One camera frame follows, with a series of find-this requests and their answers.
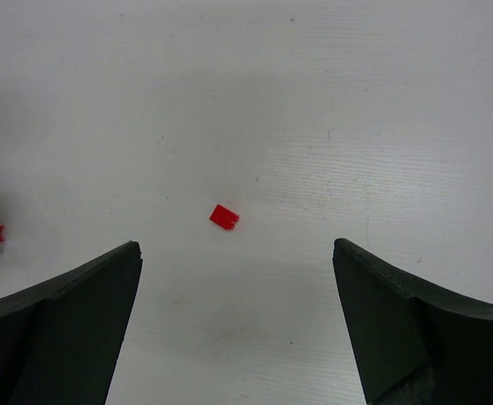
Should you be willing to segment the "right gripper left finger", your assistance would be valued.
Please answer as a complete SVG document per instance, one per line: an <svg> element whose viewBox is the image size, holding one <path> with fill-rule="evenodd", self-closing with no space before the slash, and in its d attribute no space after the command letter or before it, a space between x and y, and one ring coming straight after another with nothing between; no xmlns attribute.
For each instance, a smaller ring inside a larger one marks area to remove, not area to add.
<svg viewBox="0 0 493 405"><path fill-rule="evenodd" d="M129 241L0 299L0 404L106 402L142 272Z"/></svg>

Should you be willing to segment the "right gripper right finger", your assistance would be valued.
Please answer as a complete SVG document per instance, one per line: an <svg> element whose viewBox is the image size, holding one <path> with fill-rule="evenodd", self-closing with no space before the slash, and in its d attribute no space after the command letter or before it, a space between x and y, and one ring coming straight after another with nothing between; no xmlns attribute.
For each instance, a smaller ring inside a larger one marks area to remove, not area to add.
<svg viewBox="0 0 493 405"><path fill-rule="evenodd" d="M333 268L368 404L493 404L493 304L344 238Z"/></svg>

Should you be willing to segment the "tiny red lego cube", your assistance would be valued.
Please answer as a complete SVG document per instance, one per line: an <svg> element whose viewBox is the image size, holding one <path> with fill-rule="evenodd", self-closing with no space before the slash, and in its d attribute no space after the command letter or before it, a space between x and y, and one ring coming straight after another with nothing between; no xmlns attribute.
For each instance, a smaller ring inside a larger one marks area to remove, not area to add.
<svg viewBox="0 0 493 405"><path fill-rule="evenodd" d="M217 204L209 216L209 220L221 229L231 231L240 220L240 215L229 210L227 207Z"/></svg>

